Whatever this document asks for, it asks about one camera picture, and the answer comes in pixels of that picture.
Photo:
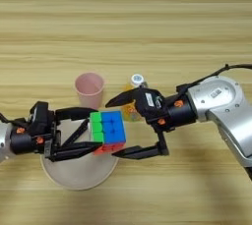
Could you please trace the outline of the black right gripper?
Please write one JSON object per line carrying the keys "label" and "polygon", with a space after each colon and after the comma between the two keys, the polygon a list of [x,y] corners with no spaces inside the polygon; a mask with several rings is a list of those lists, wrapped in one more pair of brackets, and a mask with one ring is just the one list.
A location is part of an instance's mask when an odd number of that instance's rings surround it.
{"label": "black right gripper", "polygon": [[[138,107],[143,101],[144,92],[145,91],[141,87],[123,91],[111,98],[105,104],[105,107],[123,106],[130,103]],[[169,133],[178,127],[193,124],[197,120],[196,113],[186,95],[182,95],[180,98],[176,98],[176,95],[167,98],[155,96],[154,100],[155,106],[149,107],[145,119],[147,124],[150,125],[157,134],[156,144],[147,147],[141,147],[139,145],[127,147],[113,152],[113,156],[140,160],[158,155],[169,155],[163,133]]]}

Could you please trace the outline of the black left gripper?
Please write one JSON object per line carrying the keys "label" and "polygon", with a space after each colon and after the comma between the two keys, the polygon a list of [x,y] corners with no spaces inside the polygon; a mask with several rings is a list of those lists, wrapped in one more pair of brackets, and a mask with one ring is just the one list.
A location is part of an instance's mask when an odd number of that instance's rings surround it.
{"label": "black left gripper", "polygon": [[53,111],[48,111],[46,121],[41,116],[35,118],[33,115],[30,115],[28,120],[16,119],[10,135],[11,150],[16,155],[32,152],[44,154],[45,144],[50,141],[52,148],[57,147],[48,157],[52,162],[76,159],[90,154],[100,148],[102,142],[81,141],[60,146],[61,134],[57,129],[57,121],[87,119],[94,112],[95,109],[92,108],[70,107],[58,109],[55,114]]}

